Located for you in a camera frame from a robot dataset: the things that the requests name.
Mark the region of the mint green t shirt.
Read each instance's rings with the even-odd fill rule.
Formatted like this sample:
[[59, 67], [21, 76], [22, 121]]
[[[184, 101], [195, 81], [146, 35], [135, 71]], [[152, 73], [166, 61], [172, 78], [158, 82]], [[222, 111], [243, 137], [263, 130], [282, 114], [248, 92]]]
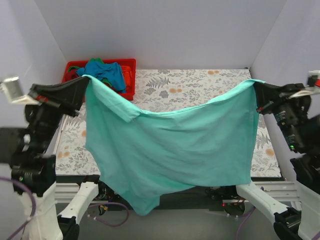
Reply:
[[165, 194], [251, 182], [259, 122], [255, 81], [170, 112], [142, 110], [92, 77], [86, 149], [101, 180], [141, 216]]

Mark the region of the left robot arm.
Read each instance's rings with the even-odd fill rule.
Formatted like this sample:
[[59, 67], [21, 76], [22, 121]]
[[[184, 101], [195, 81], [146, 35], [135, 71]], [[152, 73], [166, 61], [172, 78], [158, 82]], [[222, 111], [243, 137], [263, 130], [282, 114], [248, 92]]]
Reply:
[[54, 84], [33, 84], [24, 93], [17, 76], [1, 81], [0, 89], [11, 104], [24, 105], [28, 126], [0, 129], [0, 161], [8, 164], [11, 183], [27, 216], [17, 229], [23, 240], [76, 240], [80, 221], [92, 200], [106, 196], [98, 175], [88, 175], [68, 206], [56, 211], [56, 156], [49, 145], [63, 116], [76, 117], [83, 104], [90, 78], [78, 77]]

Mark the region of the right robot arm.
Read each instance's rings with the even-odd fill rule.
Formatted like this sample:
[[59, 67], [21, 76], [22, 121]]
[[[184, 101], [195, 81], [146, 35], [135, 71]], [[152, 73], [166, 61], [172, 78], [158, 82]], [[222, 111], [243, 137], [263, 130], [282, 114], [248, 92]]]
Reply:
[[320, 238], [320, 117], [308, 118], [311, 96], [320, 93], [320, 81], [275, 86], [254, 85], [259, 114], [272, 114], [288, 148], [298, 157], [290, 159], [298, 190], [300, 210], [272, 198], [254, 183], [233, 181], [226, 186], [232, 199], [243, 197], [263, 213], [281, 240]]

